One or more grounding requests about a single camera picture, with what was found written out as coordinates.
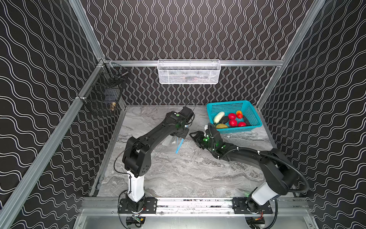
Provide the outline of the black toy item in basket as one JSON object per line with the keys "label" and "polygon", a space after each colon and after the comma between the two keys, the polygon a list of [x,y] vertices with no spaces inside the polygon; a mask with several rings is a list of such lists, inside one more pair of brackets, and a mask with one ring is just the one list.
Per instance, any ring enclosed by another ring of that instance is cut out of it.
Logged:
{"label": "black toy item in basket", "polygon": [[243,116],[243,121],[246,123],[247,126],[251,126],[251,123],[249,122],[246,116]]}

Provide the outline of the yellow toy potato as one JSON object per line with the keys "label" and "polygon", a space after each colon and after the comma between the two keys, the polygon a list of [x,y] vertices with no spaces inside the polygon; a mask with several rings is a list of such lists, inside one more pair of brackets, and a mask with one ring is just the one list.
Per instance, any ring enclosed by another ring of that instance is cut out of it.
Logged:
{"label": "yellow toy potato", "polygon": [[225,128],[228,128],[228,126],[227,125],[225,125],[225,124],[217,124],[216,126],[215,126],[215,128],[216,129],[225,129]]}

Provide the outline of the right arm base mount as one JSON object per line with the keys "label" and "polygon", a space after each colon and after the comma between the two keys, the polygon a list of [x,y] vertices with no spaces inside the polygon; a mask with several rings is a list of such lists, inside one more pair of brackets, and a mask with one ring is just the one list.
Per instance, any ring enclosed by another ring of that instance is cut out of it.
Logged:
{"label": "right arm base mount", "polygon": [[246,222],[251,229],[270,229],[277,219],[277,211],[275,211],[274,220],[266,227],[266,221],[264,216],[273,214],[272,206],[270,202],[266,202],[264,205],[260,206],[252,198],[242,197],[232,199],[232,209],[234,214],[259,214],[257,217],[249,216],[246,217]]}

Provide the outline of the red toy tomato upper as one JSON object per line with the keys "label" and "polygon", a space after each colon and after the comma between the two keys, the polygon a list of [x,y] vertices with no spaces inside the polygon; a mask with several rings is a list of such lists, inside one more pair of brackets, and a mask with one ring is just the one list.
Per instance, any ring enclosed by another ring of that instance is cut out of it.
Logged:
{"label": "red toy tomato upper", "polygon": [[230,120],[236,120],[236,114],[235,113],[230,113],[230,114],[228,114],[228,118]]}

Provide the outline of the red toy tomato lower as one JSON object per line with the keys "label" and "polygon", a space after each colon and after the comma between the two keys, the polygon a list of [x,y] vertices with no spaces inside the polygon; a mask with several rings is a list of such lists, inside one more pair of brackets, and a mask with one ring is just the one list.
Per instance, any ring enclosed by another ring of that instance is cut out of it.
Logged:
{"label": "red toy tomato lower", "polygon": [[236,127],[237,126],[237,121],[235,119],[231,119],[229,121],[229,125],[230,125],[230,127]]}

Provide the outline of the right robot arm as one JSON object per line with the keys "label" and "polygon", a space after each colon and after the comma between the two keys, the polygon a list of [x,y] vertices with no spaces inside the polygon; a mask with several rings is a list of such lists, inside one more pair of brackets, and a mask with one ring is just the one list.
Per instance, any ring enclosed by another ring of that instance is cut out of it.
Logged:
{"label": "right robot arm", "polygon": [[216,128],[190,133],[190,137],[201,148],[208,150],[218,160],[238,162],[261,169],[265,182],[254,189],[247,198],[251,211],[265,205],[269,200],[292,193],[306,193],[309,182],[285,155],[276,148],[256,150],[225,142]]}

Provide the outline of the teal plastic basket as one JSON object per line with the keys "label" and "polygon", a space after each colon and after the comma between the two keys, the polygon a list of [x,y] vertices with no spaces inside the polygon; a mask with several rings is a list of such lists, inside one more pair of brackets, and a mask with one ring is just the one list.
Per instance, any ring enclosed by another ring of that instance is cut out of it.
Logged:
{"label": "teal plastic basket", "polygon": [[209,103],[206,108],[210,123],[221,134],[247,132],[262,126],[258,113],[249,101]]}

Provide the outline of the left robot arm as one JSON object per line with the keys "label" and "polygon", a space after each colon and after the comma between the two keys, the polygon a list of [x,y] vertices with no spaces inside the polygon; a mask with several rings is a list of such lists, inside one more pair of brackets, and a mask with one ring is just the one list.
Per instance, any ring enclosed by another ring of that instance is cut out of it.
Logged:
{"label": "left robot arm", "polygon": [[151,167],[151,153],[168,136],[185,139],[194,120],[194,112],[183,107],[180,112],[168,112],[164,120],[145,135],[128,139],[123,155],[124,168],[129,174],[127,197],[134,203],[145,197],[144,176]]}

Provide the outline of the white mesh wall basket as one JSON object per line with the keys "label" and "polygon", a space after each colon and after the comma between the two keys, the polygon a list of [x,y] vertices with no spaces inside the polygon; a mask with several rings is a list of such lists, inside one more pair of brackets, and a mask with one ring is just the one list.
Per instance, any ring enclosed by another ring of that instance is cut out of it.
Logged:
{"label": "white mesh wall basket", "polygon": [[215,85],[219,81],[221,63],[215,59],[160,59],[157,71],[160,84]]}

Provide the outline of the clear zip top bag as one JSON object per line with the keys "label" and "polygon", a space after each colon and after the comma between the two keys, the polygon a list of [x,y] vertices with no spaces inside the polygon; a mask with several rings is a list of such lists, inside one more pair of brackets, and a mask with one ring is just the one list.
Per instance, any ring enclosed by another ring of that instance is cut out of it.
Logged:
{"label": "clear zip top bag", "polygon": [[175,154],[179,153],[185,139],[178,136],[169,135],[163,142],[161,150],[165,153],[174,152]]}

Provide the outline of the orange red toy pepper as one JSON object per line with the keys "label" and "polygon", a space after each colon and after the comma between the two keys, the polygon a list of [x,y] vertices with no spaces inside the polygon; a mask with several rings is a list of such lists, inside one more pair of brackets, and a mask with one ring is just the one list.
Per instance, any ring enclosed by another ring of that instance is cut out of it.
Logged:
{"label": "orange red toy pepper", "polygon": [[242,118],[243,118],[243,113],[242,113],[242,111],[237,111],[237,112],[236,112],[236,117],[237,117],[238,119],[242,119]]}

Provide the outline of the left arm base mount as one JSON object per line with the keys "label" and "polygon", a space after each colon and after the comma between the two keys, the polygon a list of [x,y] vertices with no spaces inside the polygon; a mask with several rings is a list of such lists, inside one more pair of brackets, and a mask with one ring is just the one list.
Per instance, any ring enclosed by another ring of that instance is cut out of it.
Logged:
{"label": "left arm base mount", "polygon": [[138,202],[128,196],[118,199],[118,217],[124,229],[141,229],[146,222],[143,214],[155,214],[157,199],[144,196]]}

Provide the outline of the dark toy eggplant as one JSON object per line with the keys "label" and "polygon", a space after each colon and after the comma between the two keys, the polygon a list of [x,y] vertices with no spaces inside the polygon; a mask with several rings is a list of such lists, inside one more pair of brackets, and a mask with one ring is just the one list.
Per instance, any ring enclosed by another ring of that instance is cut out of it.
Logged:
{"label": "dark toy eggplant", "polygon": [[219,124],[226,124],[230,121],[230,118],[228,116],[224,116],[221,118],[221,120],[219,121]]}

